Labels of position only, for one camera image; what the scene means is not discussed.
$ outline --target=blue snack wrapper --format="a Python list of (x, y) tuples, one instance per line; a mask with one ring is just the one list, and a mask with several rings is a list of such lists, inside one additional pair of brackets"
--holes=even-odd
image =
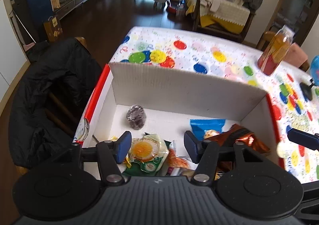
[(212, 120), (190, 120), (190, 125), (193, 134), (198, 140), (204, 140), (204, 135), (209, 130), (216, 130), (222, 133), (222, 128), (225, 125), (225, 119), (212, 119)]

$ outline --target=plastic bottle with red drink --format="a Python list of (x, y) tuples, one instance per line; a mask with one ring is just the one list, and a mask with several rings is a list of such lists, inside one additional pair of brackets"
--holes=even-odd
[(268, 47), (258, 59), (258, 67), (266, 75), (271, 75), (287, 54), (293, 40), (294, 32), (286, 25), (277, 32)]

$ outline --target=balloon print tablecloth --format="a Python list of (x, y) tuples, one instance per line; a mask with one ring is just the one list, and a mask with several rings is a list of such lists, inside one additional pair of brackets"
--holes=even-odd
[(199, 33), (165, 28), (134, 27), (111, 62), (146, 63), (158, 67), (210, 74), (258, 86), (269, 92), (279, 128), (278, 155), (284, 167), (300, 182), (319, 180), (319, 152), (292, 143), (291, 128), (319, 133), (319, 89), (314, 99), (304, 98), (299, 83), (310, 76), (283, 62), (271, 76), (256, 65), (261, 52), (253, 48)]

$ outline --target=dark hardwood floor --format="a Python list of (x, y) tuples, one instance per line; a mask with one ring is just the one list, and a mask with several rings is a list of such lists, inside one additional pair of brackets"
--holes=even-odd
[(64, 37), (84, 37), (92, 56), (104, 66), (134, 26), (191, 30), (189, 19), (178, 22), (166, 7), (157, 11), (153, 5), (153, 0), (89, 0), (61, 20)]

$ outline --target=metal screw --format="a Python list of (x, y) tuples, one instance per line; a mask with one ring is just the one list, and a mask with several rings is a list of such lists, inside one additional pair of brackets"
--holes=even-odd
[(110, 174), (106, 177), (106, 181), (110, 183), (117, 183), (122, 180), (122, 177), (118, 174)]
[(194, 176), (194, 180), (197, 182), (207, 182), (209, 180), (209, 176), (203, 173), (198, 173)]

